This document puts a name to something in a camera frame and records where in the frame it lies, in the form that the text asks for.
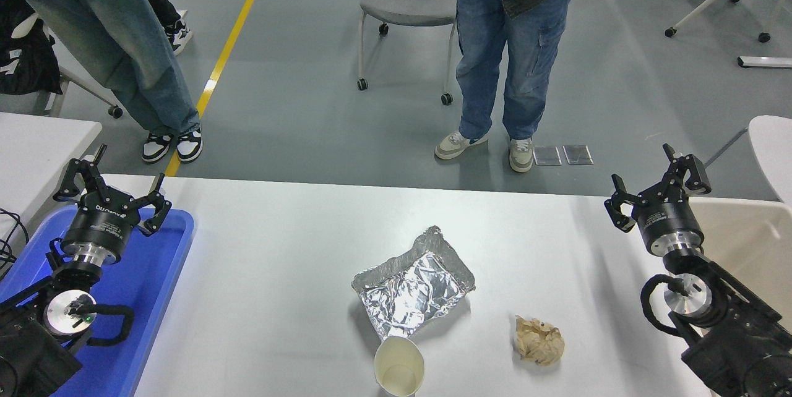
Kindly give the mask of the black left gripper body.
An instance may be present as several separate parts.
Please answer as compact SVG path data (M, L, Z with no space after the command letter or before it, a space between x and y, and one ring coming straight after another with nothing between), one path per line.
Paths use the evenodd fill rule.
M65 236L62 251L74 252L79 245L93 243L110 252L123 252L131 231L138 223L138 211L129 206L133 198L120 192L111 194L110 202L97 192L88 192L77 204L77 213Z

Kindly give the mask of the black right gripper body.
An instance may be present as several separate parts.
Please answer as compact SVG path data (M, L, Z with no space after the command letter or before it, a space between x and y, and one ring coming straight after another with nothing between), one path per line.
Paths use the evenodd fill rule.
M685 190L638 196L631 217L637 223L646 248L670 248L675 243L701 247L704 241Z

